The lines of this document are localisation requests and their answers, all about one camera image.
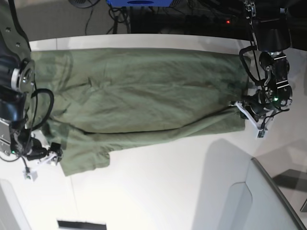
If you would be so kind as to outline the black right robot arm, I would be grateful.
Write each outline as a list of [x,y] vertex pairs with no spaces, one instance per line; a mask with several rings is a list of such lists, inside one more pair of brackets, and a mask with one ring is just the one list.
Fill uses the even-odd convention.
[[[27,127],[28,110],[33,98],[45,93],[49,106],[38,124]],[[52,143],[46,149],[32,137],[49,118],[54,104],[54,94],[48,89],[35,87],[35,62],[26,33],[19,24],[14,1],[0,2],[0,150],[7,156],[26,158],[29,161],[50,157],[59,162],[61,145]]]

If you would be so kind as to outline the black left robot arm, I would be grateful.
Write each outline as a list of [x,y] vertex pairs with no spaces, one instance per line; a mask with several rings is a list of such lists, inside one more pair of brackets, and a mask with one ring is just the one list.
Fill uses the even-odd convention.
[[[292,101],[292,88],[288,82],[290,65],[284,53],[291,46],[287,24],[287,10],[295,0],[246,0],[245,16],[252,35],[251,45],[239,52],[239,58],[250,79],[258,87],[253,96],[243,97],[243,107],[256,121],[265,120],[269,112],[287,111]],[[255,60],[265,73],[255,79],[244,59],[246,52],[259,51]]]

